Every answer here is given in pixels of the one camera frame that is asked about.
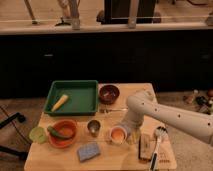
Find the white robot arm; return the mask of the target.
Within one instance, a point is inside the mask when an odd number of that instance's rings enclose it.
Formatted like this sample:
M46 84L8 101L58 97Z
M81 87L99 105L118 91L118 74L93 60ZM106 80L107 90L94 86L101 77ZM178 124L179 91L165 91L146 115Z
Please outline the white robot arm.
M128 110L121 123L129 129L140 128L144 116L149 116L213 146L213 115L159 104L148 90L130 95L126 105Z

